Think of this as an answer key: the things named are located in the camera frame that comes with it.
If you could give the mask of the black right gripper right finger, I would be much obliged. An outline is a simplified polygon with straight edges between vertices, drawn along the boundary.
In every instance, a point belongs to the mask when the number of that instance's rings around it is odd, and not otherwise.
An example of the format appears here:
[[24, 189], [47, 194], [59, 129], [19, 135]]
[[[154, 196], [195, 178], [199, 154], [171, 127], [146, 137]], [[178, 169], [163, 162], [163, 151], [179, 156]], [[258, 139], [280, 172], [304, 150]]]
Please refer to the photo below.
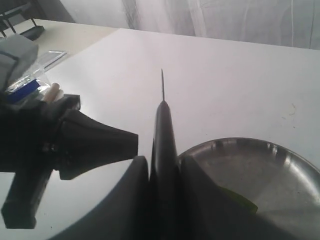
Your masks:
[[293, 240], [224, 193], [192, 156], [180, 164], [183, 200], [193, 240]]

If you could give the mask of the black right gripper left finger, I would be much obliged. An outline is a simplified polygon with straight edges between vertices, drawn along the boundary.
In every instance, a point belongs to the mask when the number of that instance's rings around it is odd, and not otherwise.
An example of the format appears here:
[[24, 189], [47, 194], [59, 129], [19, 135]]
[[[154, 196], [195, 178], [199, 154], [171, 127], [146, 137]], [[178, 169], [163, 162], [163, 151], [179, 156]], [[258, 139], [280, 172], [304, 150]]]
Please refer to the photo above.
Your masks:
[[87, 215], [55, 235], [55, 240], [146, 240], [148, 163], [135, 157], [111, 192]]

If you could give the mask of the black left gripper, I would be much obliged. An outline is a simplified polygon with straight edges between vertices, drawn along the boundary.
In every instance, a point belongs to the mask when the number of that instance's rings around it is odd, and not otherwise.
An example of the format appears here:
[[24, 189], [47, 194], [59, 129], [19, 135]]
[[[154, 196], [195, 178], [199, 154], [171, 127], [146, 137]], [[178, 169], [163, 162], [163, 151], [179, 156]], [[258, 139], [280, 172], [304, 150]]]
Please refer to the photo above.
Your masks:
[[137, 156], [137, 134], [104, 125], [80, 108], [80, 96], [74, 94], [51, 103], [0, 104], [0, 171], [14, 173], [1, 207], [4, 222], [35, 222], [55, 165], [51, 154], [57, 132], [62, 180]]

